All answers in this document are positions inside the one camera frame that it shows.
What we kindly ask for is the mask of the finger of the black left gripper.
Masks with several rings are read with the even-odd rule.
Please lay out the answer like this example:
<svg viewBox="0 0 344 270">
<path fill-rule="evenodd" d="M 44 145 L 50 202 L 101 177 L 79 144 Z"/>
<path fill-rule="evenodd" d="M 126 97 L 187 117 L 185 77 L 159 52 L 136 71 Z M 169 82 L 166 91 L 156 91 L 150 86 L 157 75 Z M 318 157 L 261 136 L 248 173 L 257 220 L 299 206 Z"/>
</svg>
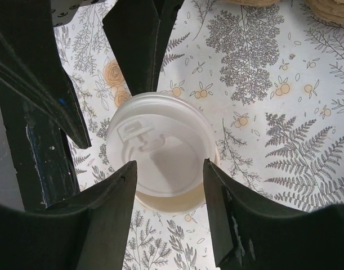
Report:
<svg viewBox="0 0 344 270">
<path fill-rule="evenodd" d="M 180 0 L 119 0 L 103 30 L 132 95 L 155 92 Z"/>
<path fill-rule="evenodd" d="M 60 61 L 50 1 L 0 1 L 0 82 L 46 113 L 79 148 L 91 147 Z"/>
</svg>

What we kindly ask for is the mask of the white plastic cup lid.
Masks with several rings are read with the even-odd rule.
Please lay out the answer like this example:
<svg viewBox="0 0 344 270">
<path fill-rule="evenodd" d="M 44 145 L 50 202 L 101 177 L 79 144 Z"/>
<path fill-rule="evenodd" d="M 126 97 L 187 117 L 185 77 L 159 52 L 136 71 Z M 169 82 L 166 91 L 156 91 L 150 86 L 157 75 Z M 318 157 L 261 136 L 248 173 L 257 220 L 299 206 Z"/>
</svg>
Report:
<svg viewBox="0 0 344 270">
<path fill-rule="evenodd" d="M 202 112 L 184 100 L 148 92 L 124 102 L 110 120 L 106 156 L 121 167 L 137 162 L 137 191 L 174 197 L 202 183 L 205 159 L 214 160 L 216 143 Z"/>
</svg>

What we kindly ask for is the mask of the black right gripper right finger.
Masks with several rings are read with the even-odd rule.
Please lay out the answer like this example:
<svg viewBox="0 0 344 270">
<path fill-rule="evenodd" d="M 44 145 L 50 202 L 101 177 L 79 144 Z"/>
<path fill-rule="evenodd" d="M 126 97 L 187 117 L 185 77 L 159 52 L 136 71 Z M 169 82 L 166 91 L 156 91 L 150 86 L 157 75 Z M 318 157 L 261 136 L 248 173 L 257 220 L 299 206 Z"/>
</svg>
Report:
<svg viewBox="0 0 344 270">
<path fill-rule="evenodd" d="M 203 184 L 216 267 L 344 269 L 344 204 L 299 211 L 252 191 L 210 160 Z"/>
</svg>

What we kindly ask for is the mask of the white paper coffee cup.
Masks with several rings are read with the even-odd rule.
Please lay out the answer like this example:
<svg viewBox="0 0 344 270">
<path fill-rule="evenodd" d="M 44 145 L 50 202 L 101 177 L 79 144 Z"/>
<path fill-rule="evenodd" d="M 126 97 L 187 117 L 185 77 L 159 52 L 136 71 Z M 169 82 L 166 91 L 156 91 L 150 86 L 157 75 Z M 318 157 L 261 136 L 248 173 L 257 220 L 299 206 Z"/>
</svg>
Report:
<svg viewBox="0 0 344 270">
<path fill-rule="evenodd" d="M 138 155 L 136 200 L 153 211 L 170 215 L 200 207 L 205 202 L 204 159 L 182 146 Z"/>
</svg>

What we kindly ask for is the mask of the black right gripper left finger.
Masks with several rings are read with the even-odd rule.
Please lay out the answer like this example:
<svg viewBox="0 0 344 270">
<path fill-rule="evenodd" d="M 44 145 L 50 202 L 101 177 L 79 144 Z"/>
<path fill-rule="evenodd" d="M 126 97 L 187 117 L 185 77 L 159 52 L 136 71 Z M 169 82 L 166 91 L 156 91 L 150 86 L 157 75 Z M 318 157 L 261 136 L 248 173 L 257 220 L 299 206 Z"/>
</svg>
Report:
<svg viewBox="0 0 344 270">
<path fill-rule="evenodd" d="M 136 184 L 130 161 L 41 211 L 0 204 L 0 269 L 122 269 Z"/>
</svg>

